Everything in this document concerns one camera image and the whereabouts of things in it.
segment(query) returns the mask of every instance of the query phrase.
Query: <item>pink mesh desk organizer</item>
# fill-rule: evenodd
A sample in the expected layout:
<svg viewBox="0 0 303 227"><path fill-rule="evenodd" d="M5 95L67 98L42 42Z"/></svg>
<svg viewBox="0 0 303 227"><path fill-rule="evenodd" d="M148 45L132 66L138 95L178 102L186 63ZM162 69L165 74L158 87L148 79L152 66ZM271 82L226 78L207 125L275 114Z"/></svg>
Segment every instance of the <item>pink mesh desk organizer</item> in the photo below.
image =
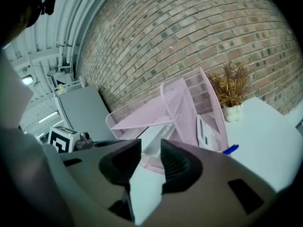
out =
<svg viewBox="0 0 303 227"><path fill-rule="evenodd" d="M199 146L197 116L210 115L213 120L214 149L228 148L224 117L215 92L202 69L193 70L179 79L166 81L144 96L110 113L106 122L119 140L136 139L147 127L173 123L170 140ZM144 155L140 164L149 170L164 173L160 157Z"/></svg>

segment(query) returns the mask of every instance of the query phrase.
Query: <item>curved ceiling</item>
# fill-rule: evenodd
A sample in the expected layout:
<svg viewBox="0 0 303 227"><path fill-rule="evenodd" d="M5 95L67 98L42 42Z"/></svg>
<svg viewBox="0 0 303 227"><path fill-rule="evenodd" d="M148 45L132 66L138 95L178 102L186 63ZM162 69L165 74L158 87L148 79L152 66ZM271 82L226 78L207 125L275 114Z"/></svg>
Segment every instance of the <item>curved ceiling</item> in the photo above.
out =
<svg viewBox="0 0 303 227"><path fill-rule="evenodd" d="M21 78L31 75L28 86L34 92L21 120L23 131L36 136L47 133L50 126L61 121L59 115L39 121L57 110L54 85L47 74L66 70L75 80L74 65L83 37L98 8L105 0L56 0L52 15L42 15L6 49L5 53Z"/></svg>

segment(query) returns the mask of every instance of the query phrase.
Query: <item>white desk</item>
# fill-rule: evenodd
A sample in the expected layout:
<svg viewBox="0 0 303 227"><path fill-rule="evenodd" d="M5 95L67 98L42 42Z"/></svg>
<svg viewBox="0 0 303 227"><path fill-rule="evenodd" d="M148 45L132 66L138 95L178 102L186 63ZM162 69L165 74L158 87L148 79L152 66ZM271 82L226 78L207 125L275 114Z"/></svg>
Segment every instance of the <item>white desk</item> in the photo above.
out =
<svg viewBox="0 0 303 227"><path fill-rule="evenodd" d="M243 103L241 121L225 122L231 156L279 191L289 186L303 159L303 137L274 108L254 97Z"/></svg>
<svg viewBox="0 0 303 227"><path fill-rule="evenodd" d="M146 149L163 127L164 125L149 127L138 137L142 140L142 151ZM142 224L161 202L162 185L165 182L165 175L147 170L140 164L137 166L130 180L130 196L136 225Z"/></svg>

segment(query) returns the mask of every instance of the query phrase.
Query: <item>gray panel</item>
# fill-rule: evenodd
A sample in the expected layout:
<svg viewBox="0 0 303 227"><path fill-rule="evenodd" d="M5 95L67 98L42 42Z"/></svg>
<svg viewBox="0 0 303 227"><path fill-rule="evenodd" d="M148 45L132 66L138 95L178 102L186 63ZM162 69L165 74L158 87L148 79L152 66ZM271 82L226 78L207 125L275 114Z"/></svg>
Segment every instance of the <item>gray panel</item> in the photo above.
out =
<svg viewBox="0 0 303 227"><path fill-rule="evenodd" d="M110 212L104 205L99 203L89 195L81 184L78 184L69 172L69 167L65 167L61 158L73 157L74 153L85 152L76 151L72 153L58 154L51 145L44 145L48 164L52 171L54 180L58 185L61 195L67 202L72 214L75 226L89 227L132 227L134 224L116 214Z"/></svg>
<svg viewBox="0 0 303 227"><path fill-rule="evenodd" d="M174 194L162 194L161 203L144 222L142 227L251 226L274 202L276 197L275 191L263 179L233 158L222 153L164 139L161 141L162 154L162 147L167 147L168 145L175 148L173 151L183 149L197 157L202 163L203 173L186 190ZM167 184L171 181L167 179L167 169L165 169L165 177L165 184ZM264 202L250 214L247 214L242 202L229 185L230 181L238 179L246 183ZM184 180L180 181L179 178L180 185L185 182Z"/></svg>
<svg viewBox="0 0 303 227"><path fill-rule="evenodd" d="M87 131L93 141L115 140L105 122L108 110L95 87L84 87L61 94L60 100L74 130Z"/></svg>

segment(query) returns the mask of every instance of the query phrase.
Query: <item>camera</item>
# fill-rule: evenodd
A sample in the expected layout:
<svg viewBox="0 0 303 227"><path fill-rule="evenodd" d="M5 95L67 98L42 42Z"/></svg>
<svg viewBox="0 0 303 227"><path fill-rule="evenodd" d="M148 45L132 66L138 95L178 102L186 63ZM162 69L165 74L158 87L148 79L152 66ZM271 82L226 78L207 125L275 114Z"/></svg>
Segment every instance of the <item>camera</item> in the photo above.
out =
<svg viewBox="0 0 303 227"><path fill-rule="evenodd" d="M51 15L55 7L56 0L30 0L30 7L32 8L32 16L30 17L27 27L31 27L44 13Z"/></svg>
<svg viewBox="0 0 303 227"><path fill-rule="evenodd" d="M46 13L48 15L53 14L53 9L55 7L56 0L44 0L42 2L41 15Z"/></svg>

